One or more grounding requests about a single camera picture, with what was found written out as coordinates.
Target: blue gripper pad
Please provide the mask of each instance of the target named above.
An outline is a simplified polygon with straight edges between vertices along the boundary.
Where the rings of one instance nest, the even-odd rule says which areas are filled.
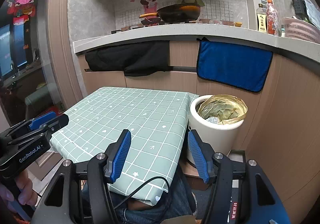
[[[35,118],[32,120],[31,124],[29,125],[29,129],[31,131],[38,129],[42,124],[48,122],[49,120],[55,118],[57,115],[54,111],[51,111],[41,117]]]
[[[125,132],[125,136],[123,138],[122,144],[120,145],[120,148],[118,149],[118,152],[116,153],[116,156],[114,157],[112,162],[112,173],[110,176],[110,179],[112,182],[115,182],[116,179],[120,177],[122,168],[124,166],[124,161],[126,160],[129,152],[130,145],[131,145],[131,133],[129,130],[127,130]]]
[[[202,142],[194,129],[188,134],[188,145],[200,178],[204,183],[212,183],[216,177],[212,159],[214,150],[209,144]]]

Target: screw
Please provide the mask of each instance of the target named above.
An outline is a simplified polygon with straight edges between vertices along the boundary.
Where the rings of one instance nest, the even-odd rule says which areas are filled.
[[[71,164],[71,160],[64,160],[62,164],[63,166],[69,166]]]
[[[106,157],[106,155],[104,153],[100,153],[100,154],[97,154],[96,157],[97,157],[97,159],[102,160]]]
[[[217,159],[222,159],[223,158],[223,154],[222,153],[215,153],[214,157]]]
[[[257,162],[255,160],[249,160],[249,165],[256,166]]]

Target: black towel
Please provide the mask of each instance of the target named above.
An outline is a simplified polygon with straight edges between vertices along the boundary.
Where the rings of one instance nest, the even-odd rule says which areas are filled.
[[[147,76],[169,71],[169,41],[146,41],[101,47],[85,54],[92,71],[124,71],[125,76]]]

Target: trash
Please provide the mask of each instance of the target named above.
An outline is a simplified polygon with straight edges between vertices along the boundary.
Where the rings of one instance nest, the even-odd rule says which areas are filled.
[[[208,117],[206,119],[206,121],[210,122],[210,123],[213,123],[213,124],[219,124],[220,123],[220,119],[216,116],[211,116],[211,117]]]
[[[217,117],[218,125],[230,125],[246,117],[248,107],[239,99],[231,95],[212,95],[204,101],[198,109],[198,114],[203,119]]]

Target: ironing board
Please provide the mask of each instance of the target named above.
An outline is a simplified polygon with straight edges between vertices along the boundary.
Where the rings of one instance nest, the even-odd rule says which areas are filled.
[[[188,123],[188,92],[103,87],[68,109],[69,124],[52,135],[54,151],[74,163],[90,160],[116,142],[123,129],[132,135],[121,176],[110,191],[128,195],[146,180],[172,182]],[[133,197],[155,205],[165,182],[156,179]]]

